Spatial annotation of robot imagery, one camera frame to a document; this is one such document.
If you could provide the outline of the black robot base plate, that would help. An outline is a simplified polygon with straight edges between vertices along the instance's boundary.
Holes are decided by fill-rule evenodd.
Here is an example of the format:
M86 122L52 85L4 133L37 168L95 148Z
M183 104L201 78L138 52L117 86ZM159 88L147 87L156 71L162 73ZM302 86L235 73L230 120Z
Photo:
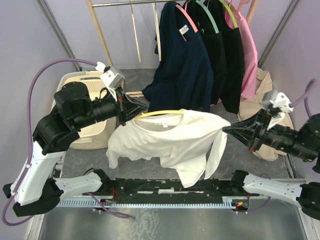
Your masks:
M103 184L94 196L110 196L116 204L194 204L221 203L223 197L249 194L233 187L229 180L201 179L191 187L183 187L178 179L117 178Z

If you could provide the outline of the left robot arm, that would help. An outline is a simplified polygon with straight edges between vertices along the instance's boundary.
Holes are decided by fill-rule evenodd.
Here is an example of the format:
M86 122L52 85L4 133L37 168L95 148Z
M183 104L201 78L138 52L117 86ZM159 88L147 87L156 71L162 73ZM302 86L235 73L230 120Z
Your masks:
M76 195L106 195L110 191L112 181L101 169L74 178L50 175L71 143L80 138L81 129L110 118L125 125L147 109L146 104L126 95L121 87L115 93L91 100L87 86L74 81L54 94L55 106L38 122L32 134L31 162L26 163L27 172L21 185L18 189L17 183L3 187L5 195L14 198L12 208L17 217L47 213L60 201Z

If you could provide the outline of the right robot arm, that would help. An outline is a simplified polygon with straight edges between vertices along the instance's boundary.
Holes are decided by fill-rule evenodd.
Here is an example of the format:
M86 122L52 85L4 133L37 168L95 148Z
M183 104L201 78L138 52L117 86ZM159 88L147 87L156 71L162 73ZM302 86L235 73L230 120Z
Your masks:
M279 124L268 129L272 116L267 110L260 109L254 116L222 131L255 152L266 145L288 154L292 159L303 163L314 163L311 169L320 172L320 115L312 115L300 130ZM307 216L320 218L320 184L316 181L290 184L265 179L244 170L236 170L230 180L229 189L236 196L244 192L259 194L282 200L302 210Z

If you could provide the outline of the white t shirt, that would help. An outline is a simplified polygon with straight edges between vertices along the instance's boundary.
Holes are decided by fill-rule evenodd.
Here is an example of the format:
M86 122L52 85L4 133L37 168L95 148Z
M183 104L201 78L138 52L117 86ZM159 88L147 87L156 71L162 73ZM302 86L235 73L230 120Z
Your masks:
M134 118L109 138L109 168L115 169L119 158L159 158L160 166L176 170L183 187L189 188L217 170L227 143L223 128L230 125L216 114L186 109Z

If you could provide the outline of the yellow hanger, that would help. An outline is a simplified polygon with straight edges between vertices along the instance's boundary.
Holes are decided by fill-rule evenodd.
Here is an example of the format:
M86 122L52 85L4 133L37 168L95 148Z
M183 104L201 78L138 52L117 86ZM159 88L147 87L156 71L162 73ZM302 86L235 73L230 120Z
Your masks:
M142 102L141 97L138 94L128 94L128 96ZM184 113L185 113L184 110L157 110L157 111L152 111L152 112L143 111L141 114L134 117L132 120L137 120L137 119L141 119L144 117L161 116L161 115L169 115L169 114L183 115Z

